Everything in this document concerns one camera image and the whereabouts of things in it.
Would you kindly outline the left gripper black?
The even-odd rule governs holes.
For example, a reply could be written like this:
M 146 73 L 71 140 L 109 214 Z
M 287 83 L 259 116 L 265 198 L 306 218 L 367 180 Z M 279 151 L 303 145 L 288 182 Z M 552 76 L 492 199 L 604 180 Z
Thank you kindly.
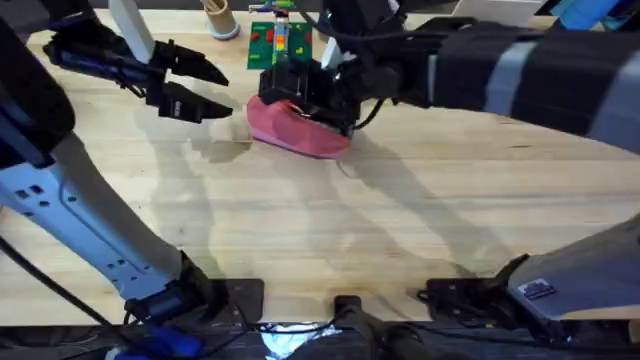
M 172 39 L 152 43 L 147 63 L 135 58 L 125 39 L 104 25 L 61 30 L 43 47 L 50 62 L 62 69 L 116 83 L 132 92 L 161 117 L 191 123 L 231 116 L 233 109 L 181 84 L 166 82 L 169 70 L 179 76 L 228 86 L 229 80 L 203 53 L 177 45 Z

